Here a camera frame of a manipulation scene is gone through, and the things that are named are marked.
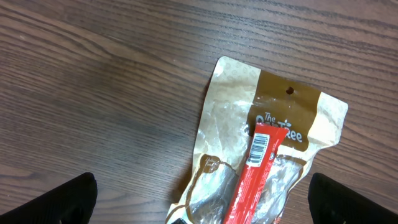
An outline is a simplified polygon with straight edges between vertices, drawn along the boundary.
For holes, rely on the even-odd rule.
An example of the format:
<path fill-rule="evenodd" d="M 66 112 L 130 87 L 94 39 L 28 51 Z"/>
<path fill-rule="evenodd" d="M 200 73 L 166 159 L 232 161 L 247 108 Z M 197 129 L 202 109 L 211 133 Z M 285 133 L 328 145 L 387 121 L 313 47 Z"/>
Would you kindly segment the red snack bar wrapper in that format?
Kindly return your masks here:
<path fill-rule="evenodd" d="M 288 130 L 257 123 L 248 158 L 243 167 L 224 224 L 251 223 L 278 147 Z"/>

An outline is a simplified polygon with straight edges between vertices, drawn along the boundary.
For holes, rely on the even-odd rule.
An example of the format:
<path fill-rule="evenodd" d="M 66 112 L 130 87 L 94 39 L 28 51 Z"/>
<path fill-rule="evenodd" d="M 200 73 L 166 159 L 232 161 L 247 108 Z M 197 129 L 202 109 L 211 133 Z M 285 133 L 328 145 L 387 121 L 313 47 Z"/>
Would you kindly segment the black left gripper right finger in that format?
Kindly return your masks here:
<path fill-rule="evenodd" d="M 397 224 L 397 214 L 321 173 L 312 176 L 308 204 L 314 224 Z"/>

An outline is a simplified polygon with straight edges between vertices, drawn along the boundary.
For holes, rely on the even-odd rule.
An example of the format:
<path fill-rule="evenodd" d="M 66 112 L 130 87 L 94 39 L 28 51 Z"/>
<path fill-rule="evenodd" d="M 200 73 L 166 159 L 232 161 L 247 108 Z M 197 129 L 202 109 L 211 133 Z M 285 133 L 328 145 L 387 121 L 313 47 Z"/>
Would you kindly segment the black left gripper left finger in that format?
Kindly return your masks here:
<path fill-rule="evenodd" d="M 51 191 L 1 215 L 1 224 L 88 224 L 98 188 L 85 172 Z"/>

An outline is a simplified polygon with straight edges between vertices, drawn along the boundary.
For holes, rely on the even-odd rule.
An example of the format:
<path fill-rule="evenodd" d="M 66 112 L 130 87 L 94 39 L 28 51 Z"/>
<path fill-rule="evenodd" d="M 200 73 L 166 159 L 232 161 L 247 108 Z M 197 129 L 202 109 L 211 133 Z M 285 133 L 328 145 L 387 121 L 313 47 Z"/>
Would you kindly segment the white brown snack packet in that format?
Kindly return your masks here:
<path fill-rule="evenodd" d="M 320 90 L 223 56 L 205 97 L 193 172 L 167 223 L 221 223 L 246 161 L 257 123 L 285 128 L 271 155 L 253 223 L 278 223 L 290 191 L 316 153 L 339 143 L 348 105 Z"/>

